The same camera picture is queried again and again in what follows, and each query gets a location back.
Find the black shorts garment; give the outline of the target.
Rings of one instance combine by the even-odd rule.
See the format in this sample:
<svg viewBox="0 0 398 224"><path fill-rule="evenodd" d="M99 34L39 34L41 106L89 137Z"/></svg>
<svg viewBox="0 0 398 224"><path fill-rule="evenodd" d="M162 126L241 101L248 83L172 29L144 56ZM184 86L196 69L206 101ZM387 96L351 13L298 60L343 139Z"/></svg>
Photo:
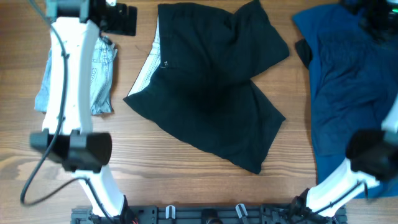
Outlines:
<svg viewBox="0 0 398 224"><path fill-rule="evenodd" d="M173 137L260 173L284 121L252 78L289 56L259 1L236 12L160 4L125 103Z"/></svg>

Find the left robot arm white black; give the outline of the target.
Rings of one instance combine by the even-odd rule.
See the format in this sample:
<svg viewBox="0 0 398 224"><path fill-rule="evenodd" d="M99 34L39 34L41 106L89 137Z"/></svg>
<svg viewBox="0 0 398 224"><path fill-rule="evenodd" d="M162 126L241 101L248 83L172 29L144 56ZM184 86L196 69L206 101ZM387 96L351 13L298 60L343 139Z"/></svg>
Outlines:
<svg viewBox="0 0 398 224"><path fill-rule="evenodd" d="M91 64L101 33L136 33L136 8L116 1L47 1L41 18L50 28L52 67L47 112L30 145L62 165L91 202L89 223L136 223L137 217L109 168L109 133L93 131Z"/></svg>

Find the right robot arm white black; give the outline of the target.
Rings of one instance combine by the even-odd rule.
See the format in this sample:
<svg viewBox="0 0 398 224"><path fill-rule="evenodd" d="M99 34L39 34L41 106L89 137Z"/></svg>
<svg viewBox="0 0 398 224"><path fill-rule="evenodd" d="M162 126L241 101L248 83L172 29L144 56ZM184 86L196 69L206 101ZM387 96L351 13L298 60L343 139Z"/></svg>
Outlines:
<svg viewBox="0 0 398 224"><path fill-rule="evenodd" d="M293 20L310 80L318 184L291 215L325 223L357 196L397 194L397 2L340 1Z"/></svg>

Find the folded light blue jeans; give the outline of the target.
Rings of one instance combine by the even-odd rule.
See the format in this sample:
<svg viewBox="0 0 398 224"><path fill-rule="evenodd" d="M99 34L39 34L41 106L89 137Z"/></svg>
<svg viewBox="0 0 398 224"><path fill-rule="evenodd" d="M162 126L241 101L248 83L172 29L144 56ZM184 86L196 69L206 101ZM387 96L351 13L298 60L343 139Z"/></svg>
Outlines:
<svg viewBox="0 0 398 224"><path fill-rule="evenodd" d="M91 63L90 110L92 115L111 113L110 91L113 82L113 65L118 50L108 36L100 36L95 44ZM35 97L34 109L46 112L49 102L52 49L46 63L40 90Z"/></svg>

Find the small black cloth piece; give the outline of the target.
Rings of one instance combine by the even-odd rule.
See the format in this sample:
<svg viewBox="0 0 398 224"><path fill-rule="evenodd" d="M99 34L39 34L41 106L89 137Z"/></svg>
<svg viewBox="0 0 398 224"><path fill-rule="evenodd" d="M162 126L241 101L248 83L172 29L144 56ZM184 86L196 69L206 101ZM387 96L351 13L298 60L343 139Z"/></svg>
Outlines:
<svg viewBox="0 0 398 224"><path fill-rule="evenodd" d="M310 62L313 59L312 50L305 39L301 39L295 43L295 50L302 61L305 68L308 70Z"/></svg>

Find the blue garment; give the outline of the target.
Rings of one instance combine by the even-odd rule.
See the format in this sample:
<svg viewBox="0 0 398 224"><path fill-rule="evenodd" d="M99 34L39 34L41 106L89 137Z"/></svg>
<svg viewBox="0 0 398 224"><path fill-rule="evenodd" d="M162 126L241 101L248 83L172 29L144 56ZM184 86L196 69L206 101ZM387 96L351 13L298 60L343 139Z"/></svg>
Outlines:
<svg viewBox="0 0 398 224"><path fill-rule="evenodd" d="M341 4L324 4L293 16L308 42L312 144L318 181L343 161L360 129L380 129L397 96L397 35L377 41Z"/></svg>

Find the black mounting rail base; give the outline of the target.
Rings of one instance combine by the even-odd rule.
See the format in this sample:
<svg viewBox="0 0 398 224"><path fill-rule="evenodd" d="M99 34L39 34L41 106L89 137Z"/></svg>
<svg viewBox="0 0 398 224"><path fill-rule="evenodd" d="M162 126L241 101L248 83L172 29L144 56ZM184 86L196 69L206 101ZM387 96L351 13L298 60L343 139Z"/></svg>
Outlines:
<svg viewBox="0 0 398 224"><path fill-rule="evenodd" d="M201 223L252 223L252 224L283 224L283 223L331 223L347 224L346 208L341 207L333 217L314 215L305 219L294 215L287 204L262 204L260 206L234 207L167 207L130 206L127 217L131 223L142 224L201 224Z"/></svg>

